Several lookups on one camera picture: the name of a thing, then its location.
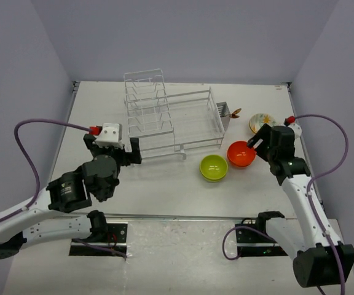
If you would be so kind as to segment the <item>red bowl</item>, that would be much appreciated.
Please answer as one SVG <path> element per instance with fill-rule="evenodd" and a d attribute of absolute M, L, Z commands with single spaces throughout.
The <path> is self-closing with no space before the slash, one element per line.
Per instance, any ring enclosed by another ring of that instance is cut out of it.
<path fill-rule="evenodd" d="M 236 165 L 252 164 L 256 157 L 256 152 L 253 148 L 247 146 L 246 141 L 236 141 L 232 143 L 227 150 L 227 158 Z"/>

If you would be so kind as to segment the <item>floral leaf pattern bowl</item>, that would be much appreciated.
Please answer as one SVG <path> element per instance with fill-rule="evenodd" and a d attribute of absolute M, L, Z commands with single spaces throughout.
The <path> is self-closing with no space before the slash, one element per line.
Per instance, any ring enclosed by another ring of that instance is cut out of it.
<path fill-rule="evenodd" d="M 257 133 L 264 124 L 274 127 L 278 125 L 278 122 L 270 114 L 266 113 L 257 113 L 248 122 L 248 126 L 253 133 Z"/>

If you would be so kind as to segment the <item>lime green bowl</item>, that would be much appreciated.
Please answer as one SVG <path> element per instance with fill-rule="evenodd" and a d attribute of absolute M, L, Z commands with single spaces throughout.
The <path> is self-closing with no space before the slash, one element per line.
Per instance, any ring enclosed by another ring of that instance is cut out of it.
<path fill-rule="evenodd" d="M 205 181 L 208 181 L 209 183 L 217 183 L 222 181 L 226 177 L 226 174 L 216 175 L 214 177 L 209 177 L 208 175 L 202 174 L 202 177 Z"/>
<path fill-rule="evenodd" d="M 227 174 L 229 166 L 226 160 L 220 155 L 212 154 L 204 157 L 199 165 L 201 174 L 214 177 Z"/>

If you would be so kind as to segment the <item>orange bowl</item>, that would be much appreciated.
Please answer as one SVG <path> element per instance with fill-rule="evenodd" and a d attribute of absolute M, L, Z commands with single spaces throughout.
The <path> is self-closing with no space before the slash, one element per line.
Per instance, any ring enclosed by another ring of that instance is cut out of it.
<path fill-rule="evenodd" d="M 235 163 L 229 161 L 229 164 L 231 167 L 235 168 L 235 169 L 246 169 L 248 168 L 251 164 L 249 163 L 248 165 L 243 165 L 243 166 L 240 166 L 240 165 L 236 165 Z"/>

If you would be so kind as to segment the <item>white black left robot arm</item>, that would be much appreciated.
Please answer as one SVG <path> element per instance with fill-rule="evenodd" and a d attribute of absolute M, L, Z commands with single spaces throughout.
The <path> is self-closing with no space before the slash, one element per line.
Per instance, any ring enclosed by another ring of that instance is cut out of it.
<path fill-rule="evenodd" d="M 111 144 L 100 147 L 90 134 L 83 140 L 92 160 L 48 183 L 30 206 L 23 202 L 0 212 L 0 260 L 39 243 L 64 238 L 89 243 L 107 237 L 106 218 L 98 210 L 81 217 L 61 216 L 92 206 L 91 196 L 99 202 L 110 199 L 120 183 L 121 167 L 141 163 L 140 142 L 131 138 L 132 149 L 127 152 Z"/>

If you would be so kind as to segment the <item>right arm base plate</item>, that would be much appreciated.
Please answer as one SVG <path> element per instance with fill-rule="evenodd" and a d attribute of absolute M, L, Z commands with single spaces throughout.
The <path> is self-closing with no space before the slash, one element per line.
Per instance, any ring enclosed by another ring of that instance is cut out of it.
<path fill-rule="evenodd" d="M 243 218 L 238 226 L 245 226 L 265 234 L 264 226 L 254 218 Z M 263 236 L 248 229 L 235 231 L 238 257 L 272 257 L 286 256 L 283 248 L 268 236 Z"/>

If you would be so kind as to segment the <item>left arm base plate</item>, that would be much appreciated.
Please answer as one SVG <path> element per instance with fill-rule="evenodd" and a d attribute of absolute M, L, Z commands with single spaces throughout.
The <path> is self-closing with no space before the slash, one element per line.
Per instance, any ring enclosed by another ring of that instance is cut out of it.
<path fill-rule="evenodd" d="M 83 243 L 71 241 L 69 256 L 121 257 L 127 254 L 128 222 L 108 221 L 108 230 L 96 238 L 86 238 Z"/>

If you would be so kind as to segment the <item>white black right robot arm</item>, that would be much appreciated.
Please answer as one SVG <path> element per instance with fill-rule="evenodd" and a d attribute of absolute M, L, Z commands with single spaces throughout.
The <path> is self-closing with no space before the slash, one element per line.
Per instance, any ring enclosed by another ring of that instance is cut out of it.
<path fill-rule="evenodd" d="M 313 188 L 309 166 L 295 155 L 295 133 L 290 127 L 264 124 L 248 141 L 256 155 L 270 166 L 287 195 L 301 227 L 293 232 L 279 212 L 260 213 L 255 236 L 263 242 L 275 240 L 293 262 L 293 272 L 303 288 L 345 283 L 354 264 L 354 247 L 342 242 L 330 224 Z"/>

